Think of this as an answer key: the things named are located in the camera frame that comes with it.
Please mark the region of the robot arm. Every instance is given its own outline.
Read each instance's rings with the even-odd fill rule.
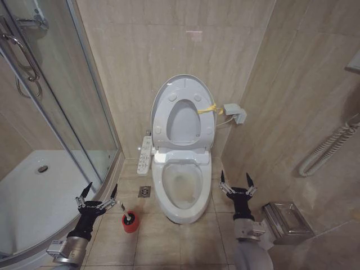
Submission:
[[[85,201],[91,185],[92,183],[83,190],[79,197],[75,198],[78,211],[81,214],[75,228],[67,234],[66,240],[53,240],[46,250],[49,255],[54,257],[53,261],[55,263],[63,264],[55,267],[56,270],[77,269],[82,265],[86,254],[86,246],[91,239],[91,232],[96,218],[105,214],[107,210],[117,203],[115,198],[118,184],[115,185],[108,200],[104,202]]]
[[[221,190],[234,203],[234,233],[238,240],[234,251],[235,266],[237,270],[273,270],[269,254],[259,246],[260,236],[265,233],[265,229],[260,222],[255,221],[248,205],[257,188],[248,174],[246,179],[248,189],[230,187],[225,183],[224,173],[221,172],[219,184]]]

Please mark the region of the shower enclosure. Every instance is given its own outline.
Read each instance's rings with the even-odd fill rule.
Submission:
[[[0,1],[0,267],[77,216],[121,152],[75,1]]]

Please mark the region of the toilet lid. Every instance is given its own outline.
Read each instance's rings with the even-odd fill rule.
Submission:
[[[215,135],[214,104],[206,85],[192,75],[169,79],[155,97],[151,111],[154,146],[174,150],[210,149]]]

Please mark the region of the toilet bowl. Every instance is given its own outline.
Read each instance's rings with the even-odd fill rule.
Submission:
[[[175,223],[196,221],[209,202],[216,114],[198,110],[213,104],[197,77],[177,75],[160,88],[152,106],[154,190],[162,211]]]

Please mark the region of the yellow tie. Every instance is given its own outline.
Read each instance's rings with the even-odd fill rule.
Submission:
[[[198,110],[197,113],[198,114],[203,114],[203,113],[207,113],[208,111],[215,111],[216,110],[219,110],[218,114],[223,114],[224,112],[224,109],[223,108],[216,108],[216,103],[214,103],[213,105],[211,105],[210,107],[208,107],[207,109],[205,110]]]

